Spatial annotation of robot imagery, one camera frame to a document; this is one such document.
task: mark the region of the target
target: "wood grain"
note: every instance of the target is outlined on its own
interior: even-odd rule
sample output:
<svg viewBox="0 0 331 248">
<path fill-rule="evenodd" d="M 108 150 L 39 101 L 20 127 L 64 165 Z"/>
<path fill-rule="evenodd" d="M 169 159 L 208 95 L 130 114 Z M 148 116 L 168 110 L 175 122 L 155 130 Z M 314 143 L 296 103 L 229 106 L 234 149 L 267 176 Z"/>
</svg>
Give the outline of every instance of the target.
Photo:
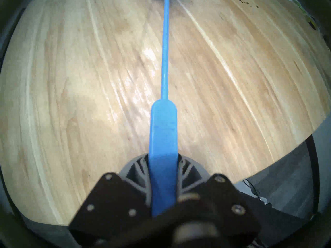
<svg viewBox="0 0 331 248">
<path fill-rule="evenodd" d="M 33 0 L 1 70 L 1 168 L 29 219 L 68 224 L 98 178 L 146 153 L 162 0 Z M 171 0 L 179 152 L 238 181 L 330 112 L 331 53 L 287 0 Z"/>
</svg>

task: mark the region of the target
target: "black wire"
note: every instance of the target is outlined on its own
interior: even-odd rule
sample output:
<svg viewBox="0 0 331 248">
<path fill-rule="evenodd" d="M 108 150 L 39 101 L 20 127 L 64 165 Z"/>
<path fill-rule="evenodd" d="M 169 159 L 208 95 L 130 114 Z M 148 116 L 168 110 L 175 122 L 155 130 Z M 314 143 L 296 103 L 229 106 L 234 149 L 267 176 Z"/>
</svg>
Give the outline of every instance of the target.
<svg viewBox="0 0 331 248">
<path fill-rule="evenodd" d="M 261 193 L 259 191 L 256 190 L 256 188 L 253 186 L 253 184 L 248 180 L 248 179 L 245 179 L 248 181 L 248 183 L 253 187 L 254 191 L 255 191 L 255 194 L 257 195 L 258 199 L 261 200 Z M 243 183 L 248 186 L 249 188 L 251 188 L 249 185 L 246 184 L 245 180 L 243 180 Z"/>
</svg>

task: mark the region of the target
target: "bolt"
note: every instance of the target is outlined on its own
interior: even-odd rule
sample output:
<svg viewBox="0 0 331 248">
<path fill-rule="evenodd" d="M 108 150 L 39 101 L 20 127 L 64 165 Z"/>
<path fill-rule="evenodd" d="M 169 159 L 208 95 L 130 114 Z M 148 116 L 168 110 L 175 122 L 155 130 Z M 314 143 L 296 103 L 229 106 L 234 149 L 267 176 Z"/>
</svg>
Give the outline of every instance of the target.
<svg viewBox="0 0 331 248">
<path fill-rule="evenodd" d="M 225 182 L 225 178 L 223 178 L 223 177 L 221 177 L 221 176 L 216 176 L 216 177 L 215 177 L 215 180 L 216 180 L 217 182 L 221 182 L 221 183 L 224 183 L 224 182 Z"/>
<path fill-rule="evenodd" d="M 109 173 L 105 176 L 106 180 L 110 180 L 112 178 L 112 175 Z"/>
<path fill-rule="evenodd" d="M 134 217 L 134 216 L 136 216 L 136 214 L 137 214 L 137 211 L 135 209 L 130 209 L 129 210 L 129 216 L 130 217 Z"/>
<path fill-rule="evenodd" d="M 244 207 L 242 207 L 239 204 L 235 204 L 231 207 L 231 210 L 233 213 L 237 214 L 237 215 L 244 215 L 246 213 L 246 210 Z"/>
<path fill-rule="evenodd" d="M 91 212 L 91 211 L 94 210 L 94 205 L 93 205 L 93 204 L 89 204 L 89 205 L 86 207 L 86 209 L 87 209 L 89 212 Z"/>
</svg>

